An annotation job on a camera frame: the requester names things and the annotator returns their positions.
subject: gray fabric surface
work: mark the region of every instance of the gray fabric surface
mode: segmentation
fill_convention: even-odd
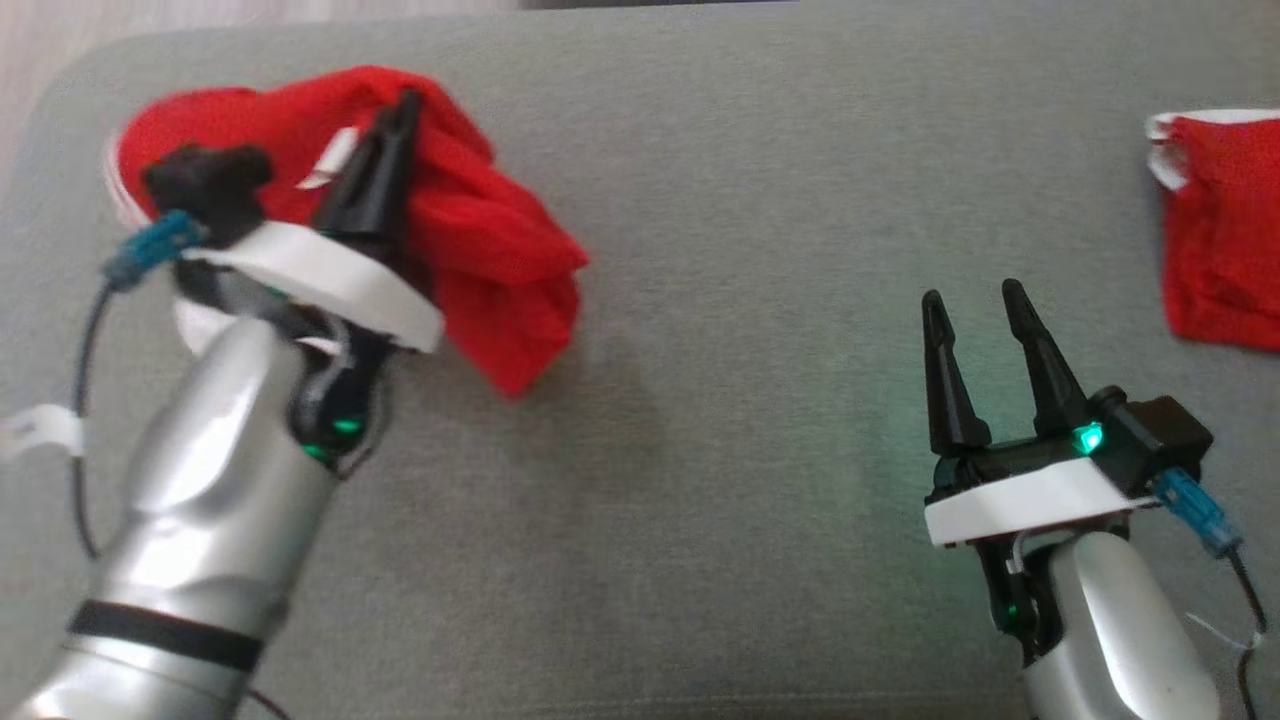
[[[122,231],[99,176],[148,99],[358,63],[440,78],[591,252],[575,347],[499,400],[451,350],[394,365],[396,424],[328,519],[260,687],[339,717],[1024,717],[969,551],[933,550],[919,299],[940,288],[997,437],[1030,430],[998,283],[1093,389],[1171,393],[1280,611],[1280,361],[1172,338],[1156,111],[1280,102],[1263,0],[867,0],[524,13],[133,40],[67,70],[3,209],[0,401],[69,393]],[[93,516],[189,359],[154,282],[106,324]],[[0,482],[0,698],[83,592],[63,465]],[[1245,635],[1166,516],[1172,603]],[[1230,651],[1192,637],[1239,712]],[[1280,714],[1280,659],[1254,685]],[[257,714],[246,710],[244,714]]]

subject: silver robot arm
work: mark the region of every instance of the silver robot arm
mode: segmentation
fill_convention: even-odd
[[[289,428],[302,350],[242,318],[133,456],[128,516],[13,720],[214,720],[282,626],[338,484]]]
[[[1091,532],[1034,571],[1057,635],[1023,670],[1038,720],[1217,720],[1217,689],[1178,614],[1126,541]]]
[[[1001,293],[1036,401],[1036,436],[1002,443],[974,411],[942,296],[922,301],[940,456],[925,498],[931,541],[978,553],[996,629],[1021,644],[1038,720],[1217,720],[1212,678],[1116,521],[1152,496],[1184,503],[1160,491],[1171,473],[1196,495],[1213,436],[1167,396],[1129,402],[1107,387],[1087,398],[1021,283],[1006,279]],[[1238,544],[1208,505],[1181,510],[1222,550]],[[1023,552],[1028,537],[1062,530],[1071,538]]]

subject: green led light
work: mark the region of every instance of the green led light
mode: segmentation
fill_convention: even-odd
[[[1018,606],[1010,605],[1005,607],[1005,626],[1001,628],[1004,632],[1018,629]]]
[[[1075,448],[1084,455],[1093,452],[1102,445],[1102,425],[1098,423],[1075,428],[1073,433],[1075,433]]]
[[[365,424],[355,418],[343,418],[340,420],[333,421],[333,429],[340,436],[353,436],[364,428]]]

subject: red cloth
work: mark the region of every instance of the red cloth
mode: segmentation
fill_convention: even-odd
[[[1176,118],[1169,141],[1188,179],[1166,213],[1170,327],[1280,351],[1280,120]]]
[[[165,97],[138,114],[118,147],[128,192],[155,215],[142,170],[198,143],[253,143],[275,179],[259,193],[268,217],[307,224],[326,188],[294,186],[334,133],[372,124],[399,91],[422,95],[404,274],[426,270],[445,333],[508,397],[521,395],[568,345],[586,254],[527,190],[493,167],[489,141],[434,81],[361,67],[268,92],[243,87]]]

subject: silver arm segment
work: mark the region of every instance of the silver arm segment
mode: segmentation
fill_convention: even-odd
[[[338,480],[289,430],[302,351],[239,319],[147,429],[128,515],[14,720],[234,714]]]
[[[1092,532],[1052,550],[1062,639],[1024,670],[1039,720],[1217,720],[1217,689],[1142,556]]]

